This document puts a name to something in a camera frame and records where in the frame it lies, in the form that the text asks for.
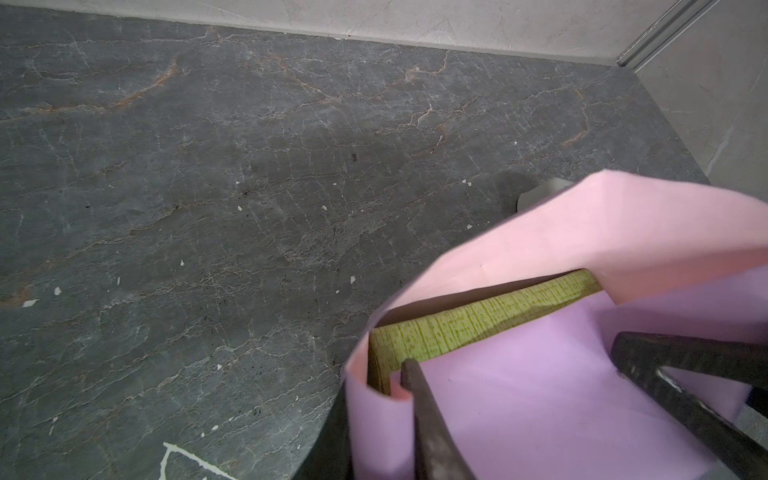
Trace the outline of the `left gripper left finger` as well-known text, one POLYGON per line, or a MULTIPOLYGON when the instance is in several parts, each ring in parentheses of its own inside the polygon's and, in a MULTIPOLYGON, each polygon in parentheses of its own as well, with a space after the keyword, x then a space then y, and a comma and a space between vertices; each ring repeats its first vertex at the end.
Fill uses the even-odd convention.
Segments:
POLYGON ((353 477, 345 385, 342 385, 315 443, 292 479, 350 480, 353 477))

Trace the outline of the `pink wrapping paper sheet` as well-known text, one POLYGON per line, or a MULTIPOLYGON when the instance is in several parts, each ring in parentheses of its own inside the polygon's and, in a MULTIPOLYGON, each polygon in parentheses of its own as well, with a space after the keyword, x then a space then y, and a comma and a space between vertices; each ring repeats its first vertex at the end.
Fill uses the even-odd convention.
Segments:
POLYGON ((429 360, 480 479, 697 479, 712 454, 622 377, 622 331, 765 344, 767 205, 707 185, 602 171, 447 252, 369 319, 572 270, 601 291, 429 360))

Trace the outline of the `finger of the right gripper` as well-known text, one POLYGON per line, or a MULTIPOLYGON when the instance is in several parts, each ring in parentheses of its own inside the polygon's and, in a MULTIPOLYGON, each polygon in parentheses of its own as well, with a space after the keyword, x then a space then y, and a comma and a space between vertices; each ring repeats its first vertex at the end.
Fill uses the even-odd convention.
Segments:
POLYGON ((740 479, 767 477, 767 449, 666 375, 665 367, 752 387, 746 404, 767 415, 767 347, 625 331, 610 358, 618 371, 682 424, 740 479))

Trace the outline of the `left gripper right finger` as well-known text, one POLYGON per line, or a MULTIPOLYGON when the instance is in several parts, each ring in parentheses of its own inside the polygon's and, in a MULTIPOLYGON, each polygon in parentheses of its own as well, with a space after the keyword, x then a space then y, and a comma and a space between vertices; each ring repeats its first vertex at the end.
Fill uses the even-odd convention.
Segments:
POLYGON ((417 479, 475 479, 454 442, 419 362, 401 365, 401 386, 413 397, 417 479))

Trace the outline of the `green gift box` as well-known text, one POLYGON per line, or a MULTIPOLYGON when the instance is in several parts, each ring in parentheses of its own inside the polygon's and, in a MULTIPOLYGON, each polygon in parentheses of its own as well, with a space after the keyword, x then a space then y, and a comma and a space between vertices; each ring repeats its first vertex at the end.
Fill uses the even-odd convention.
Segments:
POLYGON ((587 270, 442 312, 378 326, 369 335, 367 384, 388 395, 408 358, 430 360, 558 311, 602 290, 587 270))

